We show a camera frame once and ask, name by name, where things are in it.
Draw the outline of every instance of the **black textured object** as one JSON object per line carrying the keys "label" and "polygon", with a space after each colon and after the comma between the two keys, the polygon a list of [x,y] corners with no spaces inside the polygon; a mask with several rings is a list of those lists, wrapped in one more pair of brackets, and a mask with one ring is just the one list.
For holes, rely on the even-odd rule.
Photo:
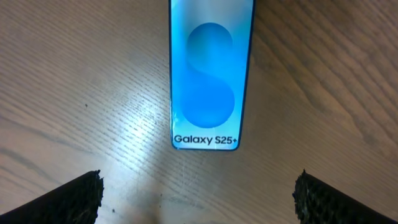
{"label": "black textured object", "polygon": [[301,224],[397,224],[305,171],[296,180],[293,197]]}
{"label": "black textured object", "polygon": [[75,180],[3,215],[7,224],[92,224],[97,218],[104,190],[100,171]]}

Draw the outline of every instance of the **blue circle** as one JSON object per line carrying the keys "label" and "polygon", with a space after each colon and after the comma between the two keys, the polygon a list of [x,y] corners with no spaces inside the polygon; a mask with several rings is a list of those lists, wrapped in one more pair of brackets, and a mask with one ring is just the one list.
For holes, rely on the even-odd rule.
{"label": "blue circle", "polygon": [[231,54],[233,40],[223,26],[209,22],[195,28],[187,40],[187,60],[195,69],[214,72]]}
{"label": "blue circle", "polygon": [[181,106],[184,117],[200,128],[215,128],[231,116],[235,98],[232,89],[219,78],[194,68],[184,88]]}

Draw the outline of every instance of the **wooden surface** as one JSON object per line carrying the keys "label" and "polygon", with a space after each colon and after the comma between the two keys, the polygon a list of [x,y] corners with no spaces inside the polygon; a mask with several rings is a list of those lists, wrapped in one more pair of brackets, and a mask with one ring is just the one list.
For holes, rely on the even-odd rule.
{"label": "wooden surface", "polygon": [[0,213],[101,169],[97,223],[298,223],[306,168],[398,219],[397,1],[259,0],[228,153],[170,146],[167,4],[0,1]]}

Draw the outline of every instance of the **blue screen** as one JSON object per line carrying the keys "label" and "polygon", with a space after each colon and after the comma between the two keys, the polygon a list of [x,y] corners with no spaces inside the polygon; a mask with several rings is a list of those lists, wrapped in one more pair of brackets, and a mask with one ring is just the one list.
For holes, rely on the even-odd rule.
{"label": "blue screen", "polygon": [[254,0],[170,0],[171,135],[177,149],[239,146]]}

